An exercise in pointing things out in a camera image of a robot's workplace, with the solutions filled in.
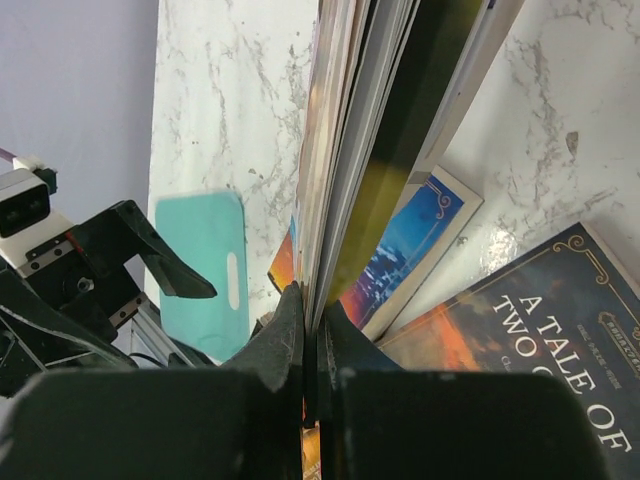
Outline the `Jane Eyre blue book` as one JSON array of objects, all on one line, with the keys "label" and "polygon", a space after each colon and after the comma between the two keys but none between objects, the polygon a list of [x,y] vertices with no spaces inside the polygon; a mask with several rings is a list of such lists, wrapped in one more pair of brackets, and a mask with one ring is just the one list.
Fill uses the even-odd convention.
[{"label": "Jane Eyre blue book", "polygon": [[355,202],[351,218],[381,237],[357,279],[325,308],[370,340],[398,318],[483,203],[440,166],[411,174],[399,205],[377,181],[373,185],[371,195]]}]

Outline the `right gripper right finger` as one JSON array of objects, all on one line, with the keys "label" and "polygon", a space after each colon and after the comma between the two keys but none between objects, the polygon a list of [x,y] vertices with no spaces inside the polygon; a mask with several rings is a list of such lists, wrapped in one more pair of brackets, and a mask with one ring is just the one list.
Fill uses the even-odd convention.
[{"label": "right gripper right finger", "polygon": [[343,305],[328,307],[317,335],[317,420],[332,419],[333,392],[341,369],[355,371],[401,370],[348,318]]}]

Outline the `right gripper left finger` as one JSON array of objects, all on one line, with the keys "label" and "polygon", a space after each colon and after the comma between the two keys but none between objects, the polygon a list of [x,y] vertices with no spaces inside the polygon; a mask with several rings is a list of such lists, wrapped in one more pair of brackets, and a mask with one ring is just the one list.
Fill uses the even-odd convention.
[{"label": "right gripper left finger", "polygon": [[221,365],[248,389],[248,409],[276,422],[301,424],[303,408],[304,308],[296,282],[283,290],[271,320]]}]

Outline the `dog cover Bark book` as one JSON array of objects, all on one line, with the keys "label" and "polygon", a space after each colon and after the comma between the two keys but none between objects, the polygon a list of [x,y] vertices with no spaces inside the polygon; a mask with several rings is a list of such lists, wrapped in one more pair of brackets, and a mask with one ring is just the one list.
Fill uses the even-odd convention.
[{"label": "dog cover Bark book", "polygon": [[321,23],[293,224],[310,317],[356,280],[410,174],[466,114],[518,1],[335,1]]}]

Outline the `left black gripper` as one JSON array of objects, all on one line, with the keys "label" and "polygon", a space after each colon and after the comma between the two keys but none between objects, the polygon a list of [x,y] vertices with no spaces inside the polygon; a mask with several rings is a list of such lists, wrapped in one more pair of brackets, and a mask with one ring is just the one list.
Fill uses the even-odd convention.
[{"label": "left black gripper", "polygon": [[132,200],[31,251],[29,275],[1,257],[2,394],[14,395],[31,377],[56,369],[134,366],[113,343],[146,301],[125,266],[135,256],[167,296],[217,295]]}]

